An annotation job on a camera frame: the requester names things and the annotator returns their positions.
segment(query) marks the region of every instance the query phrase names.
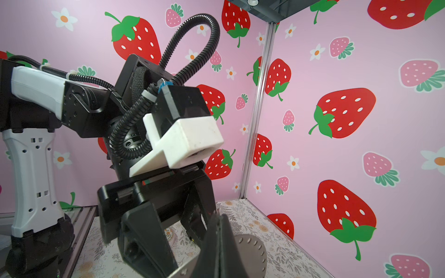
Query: black cable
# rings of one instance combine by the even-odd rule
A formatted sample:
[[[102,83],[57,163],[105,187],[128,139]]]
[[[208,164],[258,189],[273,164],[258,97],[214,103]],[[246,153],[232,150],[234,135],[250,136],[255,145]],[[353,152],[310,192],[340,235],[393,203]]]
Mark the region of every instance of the black cable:
[[[189,80],[196,72],[198,72],[198,70],[200,70],[200,68],[202,68],[205,63],[207,63],[207,61],[212,57],[213,53],[216,50],[216,47],[218,46],[220,35],[219,24],[217,20],[209,14],[200,13],[184,21],[184,23],[179,26],[176,33],[171,38],[164,54],[162,55],[161,61],[159,62],[159,65],[163,69],[165,69],[168,61],[171,58],[171,55],[173,54],[173,51],[175,50],[182,37],[190,29],[201,24],[205,24],[210,27],[211,34],[209,41],[207,42],[207,45],[204,47],[201,53],[171,79],[173,84],[177,86],[184,85],[184,83]]]
[[[23,56],[23,55],[14,55],[8,58],[9,61],[13,61],[13,62],[27,62],[28,64],[30,64],[31,66],[34,66],[36,68],[40,68],[40,66],[42,65],[41,63],[37,62],[36,60],[33,60],[29,57]]]

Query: strawberry wallpaper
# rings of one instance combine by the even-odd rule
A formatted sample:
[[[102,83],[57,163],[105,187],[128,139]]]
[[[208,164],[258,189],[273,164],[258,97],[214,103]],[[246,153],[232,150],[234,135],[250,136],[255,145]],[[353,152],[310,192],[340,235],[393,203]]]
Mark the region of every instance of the strawberry wallpaper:
[[[445,276],[444,7],[321,0],[277,28],[247,198],[334,277]]]
[[[234,5],[229,7],[228,3],[224,0],[6,1],[0,9],[0,25],[8,26],[0,30],[0,57],[7,58],[12,53],[26,55],[64,71],[96,76],[114,84],[129,54],[136,53],[158,63],[182,22],[198,13],[213,15],[221,27],[217,51],[186,85],[201,89],[225,140],[221,150],[204,160],[216,159],[218,164],[218,167],[211,164],[215,170],[208,169],[215,198],[236,199],[256,89],[252,77],[246,73],[252,71],[251,61],[263,52],[262,34],[267,24]],[[20,20],[11,12],[14,10],[20,10]],[[167,71],[177,73],[192,61],[209,36],[206,25],[190,30],[172,55]],[[80,139],[74,131],[62,127],[56,131],[53,148],[57,195],[64,206],[95,205],[97,190],[117,180],[101,139]],[[3,140],[0,140],[0,186],[0,213],[13,212],[12,161]]]

